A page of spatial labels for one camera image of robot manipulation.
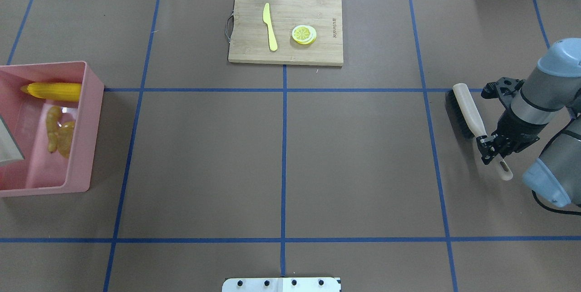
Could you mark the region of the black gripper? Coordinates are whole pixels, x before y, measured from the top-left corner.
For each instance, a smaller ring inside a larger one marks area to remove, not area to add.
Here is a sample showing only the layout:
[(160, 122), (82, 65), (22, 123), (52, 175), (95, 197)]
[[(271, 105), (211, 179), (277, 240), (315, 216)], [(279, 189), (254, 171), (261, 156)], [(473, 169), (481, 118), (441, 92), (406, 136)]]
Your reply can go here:
[(506, 109), (490, 136), (477, 137), (484, 164), (490, 164), (498, 155), (504, 158), (511, 153), (520, 153), (539, 139), (540, 124), (525, 122), (510, 108), (512, 100), (519, 95), (524, 83), (524, 79), (502, 77), (496, 82), (487, 83), (481, 91), (482, 98), (497, 98)]

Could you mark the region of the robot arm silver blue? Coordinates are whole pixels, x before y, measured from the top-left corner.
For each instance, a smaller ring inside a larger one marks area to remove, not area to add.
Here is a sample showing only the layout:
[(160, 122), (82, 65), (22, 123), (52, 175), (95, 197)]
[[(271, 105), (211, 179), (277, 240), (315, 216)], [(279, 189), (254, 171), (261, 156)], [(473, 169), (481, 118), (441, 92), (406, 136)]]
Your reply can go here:
[(494, 130), (478, 136), (484, 164), (537, 144), (561, 114), (556, 131), (522, 174), (533, 200), (546, 211), (580, 216), (580, 39), (554, 42), (524, 79), (501, 77), (481, 90), (504, 110)]

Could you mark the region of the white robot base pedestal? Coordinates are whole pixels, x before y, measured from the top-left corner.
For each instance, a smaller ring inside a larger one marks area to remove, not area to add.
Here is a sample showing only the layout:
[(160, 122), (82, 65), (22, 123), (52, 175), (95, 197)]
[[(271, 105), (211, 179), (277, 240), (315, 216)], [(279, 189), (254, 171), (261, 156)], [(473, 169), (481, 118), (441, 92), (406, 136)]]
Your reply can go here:
[(230, 278), (222, 292), (340, 292), (340, 279), (334, 277), (247, 277)]

